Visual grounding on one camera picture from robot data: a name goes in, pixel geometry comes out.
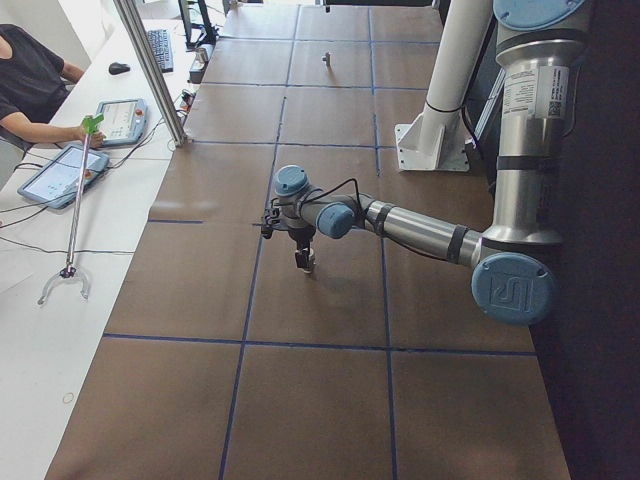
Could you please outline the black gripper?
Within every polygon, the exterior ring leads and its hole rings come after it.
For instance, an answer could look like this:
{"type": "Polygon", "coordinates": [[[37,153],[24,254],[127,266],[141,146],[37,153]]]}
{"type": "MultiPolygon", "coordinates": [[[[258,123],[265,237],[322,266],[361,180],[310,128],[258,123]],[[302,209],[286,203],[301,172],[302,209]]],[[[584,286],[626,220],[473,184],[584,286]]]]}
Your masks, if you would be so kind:
{"type": "Polygon", "coordinates": [[[307,270],[308,265],[315,265],[315,253],[311,246],[311,241],[315,235],[314,227],[290,228],[288,235],[296,242],[295,262],[296,267],[303,271],[307,270]]]}

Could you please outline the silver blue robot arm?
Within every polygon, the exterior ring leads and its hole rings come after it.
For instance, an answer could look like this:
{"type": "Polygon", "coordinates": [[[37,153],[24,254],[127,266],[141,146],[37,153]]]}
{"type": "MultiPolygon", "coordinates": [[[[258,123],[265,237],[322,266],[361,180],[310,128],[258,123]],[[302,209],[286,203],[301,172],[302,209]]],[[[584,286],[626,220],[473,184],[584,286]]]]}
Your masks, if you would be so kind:
{"type": "Polygon", "coordinates": [[[495,39],[502,96],[493,221],[477,232],[377,200],[314,186],[304,168],[274,175],[261,233],[286,232],[299,269],[311,272],[316,234],[359,227],[420,255],[472,269],[471,290],[489,317],[512,325],[543,320],[557,298],[550,261],[561,245],[549,220],[571,96],[583,55],[589,1],[454,1],[450,4],[423,111],[395,128],[404,171],[463,171],[465,96],[483,42],[495,39]]]}

